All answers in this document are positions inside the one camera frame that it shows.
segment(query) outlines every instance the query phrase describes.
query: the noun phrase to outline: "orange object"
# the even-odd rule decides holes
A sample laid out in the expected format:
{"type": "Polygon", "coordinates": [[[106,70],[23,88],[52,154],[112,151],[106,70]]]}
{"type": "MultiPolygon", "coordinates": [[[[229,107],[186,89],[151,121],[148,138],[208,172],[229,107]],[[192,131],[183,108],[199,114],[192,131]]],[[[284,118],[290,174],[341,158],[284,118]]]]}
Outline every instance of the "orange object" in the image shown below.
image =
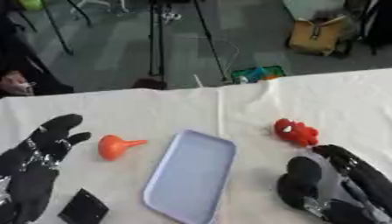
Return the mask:
{"type": "Polygon", "coordinates": [[[98,151],[106,160],[118,159],[129,147],[146,144],[146,140],[124,141],[118,136],[105,136],[98,143],[98,151]]]}
{"type": "Polygon", "coordinates": [[[284,141],[289,141],[301,147],[316,145],[319,132],[307,127],[303,122],[293,122],[289,119],[280,119],[275,123],[275,132],[284,141]]]}

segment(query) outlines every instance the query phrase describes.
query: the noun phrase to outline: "light blue tray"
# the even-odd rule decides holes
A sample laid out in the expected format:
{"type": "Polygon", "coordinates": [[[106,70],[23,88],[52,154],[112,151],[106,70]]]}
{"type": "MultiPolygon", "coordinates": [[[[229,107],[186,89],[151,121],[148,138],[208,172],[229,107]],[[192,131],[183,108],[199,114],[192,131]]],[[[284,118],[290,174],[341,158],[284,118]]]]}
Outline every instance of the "light blue tray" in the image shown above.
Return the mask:
{"type": "Polygon", "coordinates": [[[228,140],[177,134],[144,190],[145,204],[185,224],[212,223],[235,152],[228,140]]]}

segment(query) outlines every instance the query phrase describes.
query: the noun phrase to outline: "white tablecloth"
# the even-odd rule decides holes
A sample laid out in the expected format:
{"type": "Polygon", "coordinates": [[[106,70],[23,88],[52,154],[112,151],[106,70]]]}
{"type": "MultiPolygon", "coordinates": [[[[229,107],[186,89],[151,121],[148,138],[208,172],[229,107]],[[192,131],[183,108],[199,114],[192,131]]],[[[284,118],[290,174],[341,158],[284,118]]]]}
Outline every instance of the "white tablecloth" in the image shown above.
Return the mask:
{"type": "Polygon", "coordinates": [[[238,146],[216,223],[318,223],[276,196],[277,178],[300,150],[266,128],[282,117],[304,121],[319,129],[321,144],[344,146],[392,177],[391,74],[386,69],[221,88],[7,98],[0,101],[0,142],[5,151],[42,122],[68,113],[84,116],[75,131],[93,133],[61,164],[50,206],[38,223],[63,223],[56,215],[81,187],[110,207],[102,223],[173,223],[144,205],[142,191],[173,136],[186,129],[238,146]],[[97,142],[107,134],[149,143],[106,162],[97,142]]]}

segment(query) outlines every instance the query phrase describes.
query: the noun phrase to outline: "gray carpet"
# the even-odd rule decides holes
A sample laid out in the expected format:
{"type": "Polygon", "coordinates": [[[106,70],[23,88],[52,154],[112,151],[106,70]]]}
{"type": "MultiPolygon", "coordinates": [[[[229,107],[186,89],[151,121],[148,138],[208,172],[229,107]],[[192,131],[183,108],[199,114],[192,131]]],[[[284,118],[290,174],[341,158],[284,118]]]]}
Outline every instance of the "gray carpet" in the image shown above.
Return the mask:
{"type": "MultiPolygon", "coordinates": [[[[27,38],[38,55],[62,81],[78,92],[124,89],[147,77],[149,68],[149,13],[147,0],[129,0],[135,12],[122,17],[101,6],[88,5],[85,12],[94,27],[75,21],[65,0],[52,0],[50,8],[75,55],[66,55],[43,11],[26,15],[38,28],[27,38]]],[[[223,85],[210,48],[203,37],[192,4],[176,7],[184,19],[165,27],[167,82],[170,89],[195,88],[193,74],[205,86],[223,85]]],[[[220,59],[228,70],[253,66],[282,66],[288,75],[321,74],[391,67],[392,49],[372,56],[356,44],[347,59],[302,55],[285,49],[292,19],[281,0],[206,0],[202,10],[215,38],[220,59]],[[240,54],[234,63],[236,46],[240,54]]]]}

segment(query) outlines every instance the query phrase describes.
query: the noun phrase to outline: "red toy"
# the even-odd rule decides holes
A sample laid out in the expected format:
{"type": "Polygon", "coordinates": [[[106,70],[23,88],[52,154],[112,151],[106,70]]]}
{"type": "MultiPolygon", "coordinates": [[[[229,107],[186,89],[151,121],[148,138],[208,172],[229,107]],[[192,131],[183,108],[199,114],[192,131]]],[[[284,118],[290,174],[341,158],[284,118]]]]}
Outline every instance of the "red toy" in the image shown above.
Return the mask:
{"type": "Polygon", "coordinates": [[[284,141],[289,141],[302,147],[316,145],[319,132],[306,127],[303,122],[293,122],[289,119],[280,119],[275,123],[275,132],[284,141]]]}

